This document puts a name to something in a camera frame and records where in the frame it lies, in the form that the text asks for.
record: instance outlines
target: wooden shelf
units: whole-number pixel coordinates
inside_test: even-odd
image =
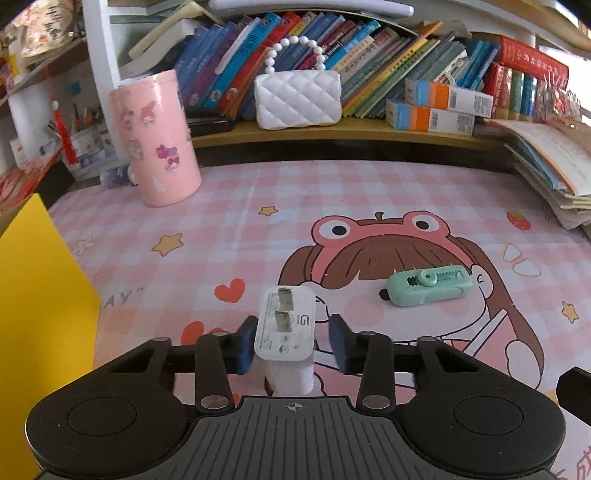
[[[45,80],[47,78],[45,68],[48,69],[50,77],[56,77],[87,59],[88,47],[86,42],[82,38],[77,38],[61,48],[54,56],[41,62],[24,80],[15,85],[8,94],[14,95],[31,85]]]
[[[284,140],[373,140],[444,145],[446,147],[494,151],[503,149],[501,142],[465,135],[437,134],[395,130],[384,120],[343,118],[328,127],[263,130],[256,122],[240,122],[231,132],[194,137],[195,148]]]

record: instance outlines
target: pink cylindrical container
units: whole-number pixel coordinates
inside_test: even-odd
[[[194,193],[201,185],[201,174],[176,72],[169,70],[117,88],[109,99],[144,203],[162,207]]]

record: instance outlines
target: plastic bag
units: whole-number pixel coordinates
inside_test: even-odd
[[[33,2],[12,22],[17,28],[26,28],[22,41],[23,58],[36,61],[34,57],[70,41],[73,20],[73,0]]]

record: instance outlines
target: cartoon girl illustration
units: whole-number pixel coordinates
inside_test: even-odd
[[[289,257],[278,283],[307,285],[316,293],[317,364],[336,367],[326,328],[318,323],[340,313],[353,331],[372,330],[397,343],[435,336],[534,388],[540,384],[544,352],[534,331],[486,254],[453,236],[442,218],[425,211],[388,219],[382,212],[365,220],[327,216],[311,234],[314,245]],[[444,265],[470,272],[467,296],[406,308],[390,302],[390,275]],[[396,384],[412,388],[414,381],[397,374]]]
[[[152,125],[156,122],[154,107],[156,107],[156,102],[150,102],[140,110],[139,119],[144,125]]]

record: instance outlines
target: pink checkered tablecloth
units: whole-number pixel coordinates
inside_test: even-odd
[[[368,161],[202,173],[196,194],[162,209],[144,206],[135,187],[80,190],[51,208],[102,297],[97,366],[156,336],[192,343],[235,330],[258,314],[268,287],[305,284],[317,295],[319,322],[341,313],[353,330],[394,341],[438,336],[550,396],[573,365],[591,369],[591,244],[562,229],[520,178]],[[319,255],[325,247],[334,253],[328,260]],[[460,262],[475,279],[463,299],[399,309],[380,298],[394,270]],[[494,332],[482,338],[487,324]],[[334,370],[326,324],[316,333],[312,394],[355,398],[359,379]],[[176,394],[191,403],[192,378],[179,377]],[[257,362],[230,383],[237,396],[266,394]],[[397,377],[399,402],[412,386]],[[566,416],[553,470],[584,480],[591,429]]]

